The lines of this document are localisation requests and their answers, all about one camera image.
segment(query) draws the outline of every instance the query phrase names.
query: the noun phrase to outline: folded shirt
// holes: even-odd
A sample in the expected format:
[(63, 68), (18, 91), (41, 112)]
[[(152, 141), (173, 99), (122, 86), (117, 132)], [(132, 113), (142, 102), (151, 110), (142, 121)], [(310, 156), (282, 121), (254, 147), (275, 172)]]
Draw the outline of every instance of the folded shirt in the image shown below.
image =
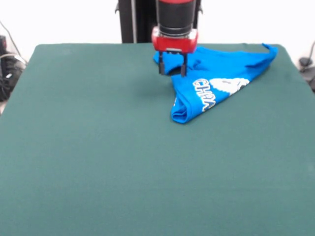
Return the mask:
[[(273, 61), (278, 49), (266, 44), (268, 53), (220, 52), (197, 47), (188, 55), (187, 75), (173, 75), (176, 98), (172, 119), (187, 123), (249, 84)], [(154, 55), (158, 63), (158, 52)], [(165, 74), (180, 67), (182, 55), (163, 53)]]

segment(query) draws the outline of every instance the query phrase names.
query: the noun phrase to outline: black cable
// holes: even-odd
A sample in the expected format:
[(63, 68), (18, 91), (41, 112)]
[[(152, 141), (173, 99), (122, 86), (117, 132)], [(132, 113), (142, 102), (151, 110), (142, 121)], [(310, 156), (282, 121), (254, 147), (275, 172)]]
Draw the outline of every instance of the black cable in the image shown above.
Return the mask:
[(19, 54), (19, 56), (21, 56), (21, 53), (20, 53), (18, 47), (16, 46), (16, 44), (15, 44), (15, 42), (14, 42), (12, 36), (11, 36), (10, 31), (4, 26), (4, 24), (3, 24), (1, 21), (0, 21), (0, 25), (4, 28), (4, 30), (5, 30), (5, 31), (7, 32), (7, 34), (9, 35), (9, 38), (10, 38), (10, 40), (11, 40), (11, 42), (12, 42), (12, 44), (13, 44), (15, 50), (16, 50), (16, 52)]
[(309, 63), (309, 62), (310, 62), (310, 60), (312, 59), (314, 46), (315, 46), (315, 41), (313, 42), (312, 47), (311, 47), (311, 52), (310, 52), (310, 56), (309, 56), (309, 58), (308, 58), (308, 63)]

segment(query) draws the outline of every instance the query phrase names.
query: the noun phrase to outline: black stand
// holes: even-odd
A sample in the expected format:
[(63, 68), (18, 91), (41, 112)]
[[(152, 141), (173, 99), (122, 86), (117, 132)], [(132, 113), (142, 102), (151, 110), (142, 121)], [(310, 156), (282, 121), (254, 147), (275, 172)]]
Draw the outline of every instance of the black stand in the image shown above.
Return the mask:
[[(157, 25), (156, 0), (119, 0), (123, 43), (151, 43), (151, 33)], [(196, 0), (193, 28), (198, 26), (201, 0)]]

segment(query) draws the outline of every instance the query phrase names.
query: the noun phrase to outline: blue t-shirt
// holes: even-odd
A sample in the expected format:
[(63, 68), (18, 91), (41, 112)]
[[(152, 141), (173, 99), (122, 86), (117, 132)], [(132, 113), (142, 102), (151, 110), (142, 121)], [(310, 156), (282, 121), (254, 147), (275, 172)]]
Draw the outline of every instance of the blue t-shirt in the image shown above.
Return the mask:
[[(173, 75), (176, 98), (172, 119), (187, 123), (227, 99), (260, 75), (276, 57), (278, 49), (262, 44), (268, 53), (220, 52), (197, 47), (188, 55), (187, 75)], [(158, 53), (154, 55), (158, 63)], [(180, 67), (182, 55), (163, 53), (165, 73)]]

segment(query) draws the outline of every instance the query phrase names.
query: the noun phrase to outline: power cord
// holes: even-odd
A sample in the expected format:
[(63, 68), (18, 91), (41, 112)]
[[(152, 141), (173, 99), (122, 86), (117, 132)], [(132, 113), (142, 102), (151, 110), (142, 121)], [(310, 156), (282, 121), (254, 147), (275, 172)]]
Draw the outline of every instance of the power cord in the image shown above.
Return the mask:
[(314, 46), (315, 46), (315, 41), (312, 44), (310, 56), (308, 58), (299, 59), (300, 65), (302, 67), (302, 69), (300, 70), (301, 73), (303, 73), (308, 67), (310, 67), (313, 64), (312, 55), (313, 55)]
[(4, 28), (4, 30), (5, 30), (5, 31), (7, 32), (7, 34), (9, 35), (9, 38), (10, 38), (10, 40), (11, 40), (11, 42), (12, 42), (12, 44), (13, 44), (15, 50), (16, 50), (16, 52), (19, 54), (19, 56), (21, 56), (21, 53), (20, 53), (18, 47), (16, 46), (16, 44), (15, 44), (15, 42), (14, 42), (12, 36), (11, 36), (10, 31), (4, 26), (4, 24), (3, 24), (1, 21), (0, 21), (0, 25)]
[(7, 53), (7, 54), (4, 54), (4, 55), (1, 55), (0, 56), (0, 59), (2, 58), (6, 58), (6, 57), (14, 57), (16, 60), (20, 61), (21, 63), (23, 63), (24, 65), (28, 65), (27, 61), (22, 58), (20, 55), (18, 54), (15, 54), (15, 53)]

